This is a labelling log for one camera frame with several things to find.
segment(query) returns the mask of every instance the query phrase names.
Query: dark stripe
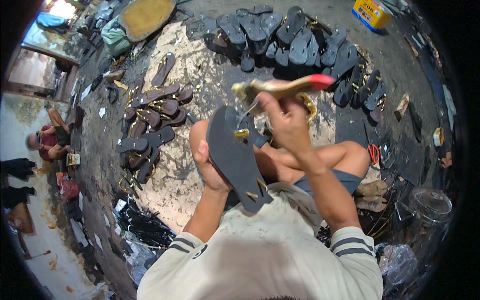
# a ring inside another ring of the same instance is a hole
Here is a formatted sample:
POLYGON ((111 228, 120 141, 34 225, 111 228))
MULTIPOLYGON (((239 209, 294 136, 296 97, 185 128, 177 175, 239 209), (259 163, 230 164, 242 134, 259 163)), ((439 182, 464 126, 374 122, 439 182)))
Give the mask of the dark stripe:
POLYGON ((170 248, 177 249, 177 250, 180 250, 180 251, 185 252, 185 253, 187 253, 187 254, 190 253, 190 251, 188 251, 187 249, 184 249, 184 248, 180 247, 180 246, 177 245, 177 244, 170 245, 168 248, 169 248, 169 249, 170 249, 170 248))
POLYGON ((194 245, 191 241, 189 241, 189 240, 186 240, 186 239, 184 239, 184 238, 174 238, 173 241, 172 241, 172 243, 175 242, 175 241, 181 241, 181 242, 184 243, 185 245, 190 246, 190 247, 192 247, 192 248, 195 249, 195 245, 194 245))
POLYGON ((332 251, 335 250, 335 248, 337 248, 338 246, 341 246, 341 245, 343 245, 343 244, 348 244, 348 243, 360 243, 360 244, 364 244, 365 246, 367 246, 368 249, 370 249, 370 251, 373 251, 373 247, 372 247, 372 246, 367 245, 367 243, 365 243, 364 240, 359 239, 359 238, 346 238, 346 239, 343 239, 343 240, 339 240, 338 242, 335 243, 335 245, 333 245, 332 251))
POLYGON ((369 254, 370 256, 373 257, 373 254, 370 251, 365 250, 363 248, 348 248, 348 249, 338 251, 337 253, 335 253, 335 255, 340 257, 340 256, 345 255, 345 254, 356 254, 356 253, 369 254))

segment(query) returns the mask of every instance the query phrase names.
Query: seated person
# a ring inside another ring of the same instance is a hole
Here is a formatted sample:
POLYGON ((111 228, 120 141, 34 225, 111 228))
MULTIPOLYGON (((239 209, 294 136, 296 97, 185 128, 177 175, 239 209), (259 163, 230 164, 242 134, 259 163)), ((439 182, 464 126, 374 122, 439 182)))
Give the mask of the seated person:
POLYGON ((380 299, 373 238, 363 233, 351 196, 367 173, 367 150, 351 141, 315 148, 303 104, 287 99, 282 109, 270 94, 257 99, 286 150, 265 140, 254 146, 264 179, 278 181, 268 186, 273 201, 254 215, 241 203, 224 211, 231 186, 210 162, 209 120, 195 123, 189 142, 202 197, 143 276, 137 299, 380 299), (315 238, 322 220, 330 249, 315 238))
POLYGON ((40 157, 46 161, 64 159, 70 147, 70 128, 56 109, 50 108, 48 116, 52 125, 43 126, 36 134, 29 134, 25 144, 30 151, 38 150, 40 157))

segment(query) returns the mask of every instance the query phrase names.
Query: stack of soles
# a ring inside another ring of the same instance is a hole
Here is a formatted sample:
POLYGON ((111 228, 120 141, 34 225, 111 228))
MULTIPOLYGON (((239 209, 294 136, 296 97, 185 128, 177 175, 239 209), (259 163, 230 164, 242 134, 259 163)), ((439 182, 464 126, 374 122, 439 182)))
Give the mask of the stack of soles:
POLYGON ((152 87, 142 93, 144 77, 139 75, 129 92, 116 151, 120 153, 120 166, 125 175, 120 188, 137 196, 135 187, 147 183, 155 173, 160 160, 160 147, 175 138, 172 127, 181 126, 187 119, 182 108, 193 99, 191 87, 180 89, 179 83, 164 85, 175 64, 175 55, 169 52, 160 60, 152 87))
POLYGON ((310 74, 325 74, 336 80, 329 91, 344 108, 363 108, 376 122, 383 108, 386 86, 374 70, 365 81, 365 61, 347 40, 344 28, 330 30, 325 24, 291 7, 284 17, 267 5, 238 9, 209 19, 206 27, 216 29, 204 35, 210 50, 240 64, 242 71, 275 67, 278 77, 294 80, 310 74))

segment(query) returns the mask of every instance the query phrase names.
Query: red shirt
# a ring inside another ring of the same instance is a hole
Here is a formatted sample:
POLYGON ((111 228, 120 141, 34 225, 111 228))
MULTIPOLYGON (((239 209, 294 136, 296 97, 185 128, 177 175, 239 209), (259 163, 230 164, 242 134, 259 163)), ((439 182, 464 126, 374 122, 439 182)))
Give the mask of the red shirt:
MULTIPOLYGON (((45 125, 42 127, 42 131, 47 130, 48 128, 52 127, 52 125, 45 125)), ((41 144, 47 145, 47 146, 55 146, 58 142, 58 136, 56 133, 52 134, 44 134, 40 140, 41 144)), ((48 150, 45 149, 39 149, 38 154, 40 154, 40 157, 43 158, 46 161, 52 161, 50 157, 48 156, 48 150)))

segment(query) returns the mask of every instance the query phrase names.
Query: yellow tin can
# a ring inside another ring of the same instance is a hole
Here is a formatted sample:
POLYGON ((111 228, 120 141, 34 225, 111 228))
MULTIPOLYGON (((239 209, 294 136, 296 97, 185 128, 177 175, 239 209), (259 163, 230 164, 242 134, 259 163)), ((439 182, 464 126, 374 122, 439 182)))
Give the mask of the yellow tin can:
POLYGON ((381 2, 375 0, 357 0, 352 14, 362 21, 373 32, 380 32, 392 18, 392 12, 381 2))

